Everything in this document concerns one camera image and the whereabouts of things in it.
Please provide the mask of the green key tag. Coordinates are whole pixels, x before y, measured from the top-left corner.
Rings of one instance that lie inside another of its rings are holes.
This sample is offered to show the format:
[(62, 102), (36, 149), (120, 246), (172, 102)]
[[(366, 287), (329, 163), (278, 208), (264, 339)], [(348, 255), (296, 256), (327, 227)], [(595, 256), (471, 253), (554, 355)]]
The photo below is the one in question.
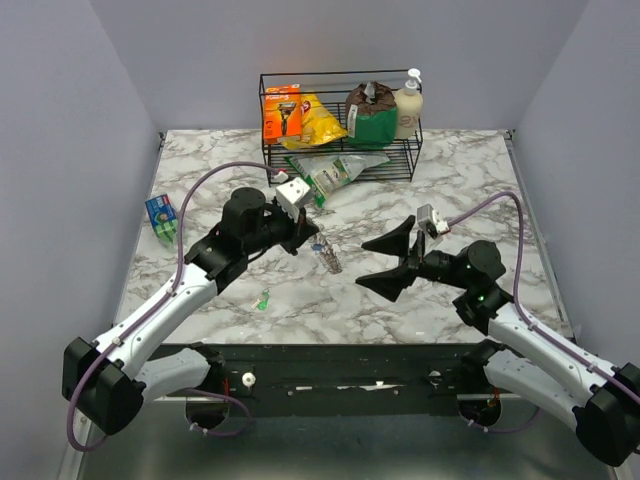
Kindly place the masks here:
[(260, 293), (260, 295), (258, 296), (256, 301), (253, 303), (252, 309), (253, 310), (257, 309), (257, 310), (260, 310), (260, 311), (264, 311), (268, 306), (269, 299), (270, 299), (269, 289), (264, 289)]

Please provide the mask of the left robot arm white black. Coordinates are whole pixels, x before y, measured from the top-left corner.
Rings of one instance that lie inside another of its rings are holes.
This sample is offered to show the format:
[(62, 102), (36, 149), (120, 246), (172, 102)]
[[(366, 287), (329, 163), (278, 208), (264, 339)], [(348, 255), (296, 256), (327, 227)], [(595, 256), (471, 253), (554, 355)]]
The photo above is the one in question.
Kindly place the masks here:
[(247, 270), (251, 255), (273, 247), (297, 254), (319, 231), (306, 214), (312, 197), (300, 179), (278, 186), (272, 200), (255, 188), (234, 190), (220, 221), (180, 256), (160, 290), (95, 340), (77, 337), (67, 345), (62, 373), (67, 420), (82, 413), (111, 436), (158, 397), (184, 389), (214, 393), (222, 372), (202, 348), (186, 347), (160, 360), (151, 356), (184, 320)]

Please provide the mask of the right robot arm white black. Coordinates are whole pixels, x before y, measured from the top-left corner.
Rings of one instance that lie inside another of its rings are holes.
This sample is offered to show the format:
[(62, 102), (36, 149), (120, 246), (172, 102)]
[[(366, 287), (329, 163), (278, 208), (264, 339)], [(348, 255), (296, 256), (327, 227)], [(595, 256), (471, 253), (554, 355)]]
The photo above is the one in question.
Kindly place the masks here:
[(507, 390), (567, 425), (597, 460), (621, 466), (639, 450), (639, 369), (616, 366), (572, 343), (524, 310), (497, 280), (506, 268), (496, 244), (478, 240), (451, 255), (427, 250), (430, 228), (412, 238), (416, 219), (363, 243), (398, 260), (395, 268), (357, 278), (389, 301), (418, 278), (461, 289), (453, 305), (460, 319), (485, 335), (488, 352), (464, 362), (469, 390)]

